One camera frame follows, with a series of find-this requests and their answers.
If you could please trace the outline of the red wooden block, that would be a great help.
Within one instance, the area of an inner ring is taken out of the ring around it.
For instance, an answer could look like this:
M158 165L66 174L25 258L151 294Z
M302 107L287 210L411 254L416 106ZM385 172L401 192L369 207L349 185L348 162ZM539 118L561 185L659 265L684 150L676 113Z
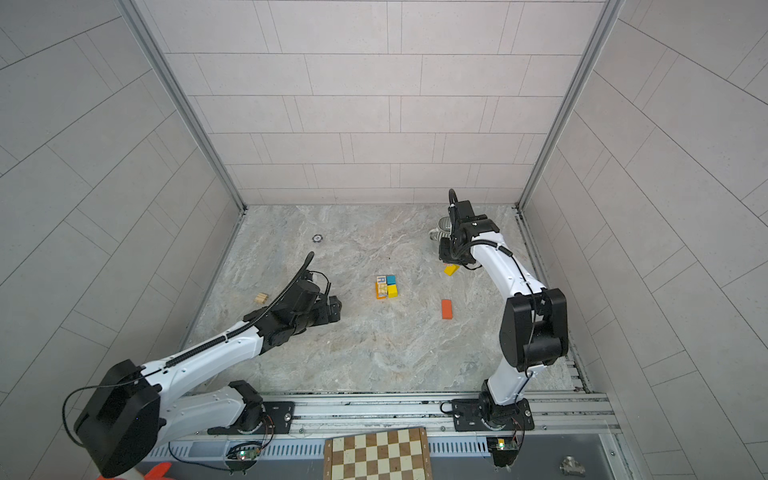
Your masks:
M453 304L449 299L441 301L441 318L444 320L451 320L453 318Z

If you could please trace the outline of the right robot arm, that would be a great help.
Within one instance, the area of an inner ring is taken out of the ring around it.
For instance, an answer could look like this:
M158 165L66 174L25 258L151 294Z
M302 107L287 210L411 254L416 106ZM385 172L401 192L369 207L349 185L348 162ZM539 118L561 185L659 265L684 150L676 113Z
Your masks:
M569 350L567 299L538 281L507 246L499 227L477 215L468 200L448 194L450 231L439 240L446 265L485 271L500 292L504 311L499 330L502 360L484 381L478 399L463 413L454 408L459 429L526 431L534 428L524 390Z

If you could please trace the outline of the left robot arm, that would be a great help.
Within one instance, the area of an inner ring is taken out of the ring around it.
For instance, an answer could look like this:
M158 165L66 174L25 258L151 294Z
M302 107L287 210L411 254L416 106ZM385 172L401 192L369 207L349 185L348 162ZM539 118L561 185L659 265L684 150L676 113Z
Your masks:
M194 347L137 365L111 367L74 423L74 433L105 478L133 469L157 446L196 432L271 434L262 396L244 380L204 394L194 388L222 371L285 344L308 328L336 323L342 303L309 273L268 306Z

